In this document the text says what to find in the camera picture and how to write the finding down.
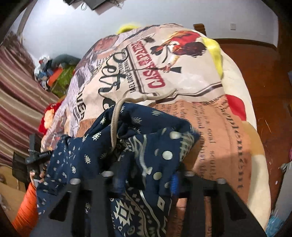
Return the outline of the orange sleeve left forearm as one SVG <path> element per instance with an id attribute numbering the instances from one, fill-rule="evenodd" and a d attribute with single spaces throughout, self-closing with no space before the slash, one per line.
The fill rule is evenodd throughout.
<path id="1" fill-rule="evenodd" d="M 20 236 L 29 236 L 38 217 L 36 188 L 30 183 L 12 225 Z"/>

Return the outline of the person left hand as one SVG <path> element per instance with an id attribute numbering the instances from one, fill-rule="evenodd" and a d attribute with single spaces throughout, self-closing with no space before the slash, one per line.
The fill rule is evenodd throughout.
<path id="1" fill-rule="evenodd" d="M 45 170 L 42 170 L 40 173 L 36 173 L 34 170 L 31 170 L 29 175 L 32 185 L 37 187 L 40 183 L 44 182 Z"/>

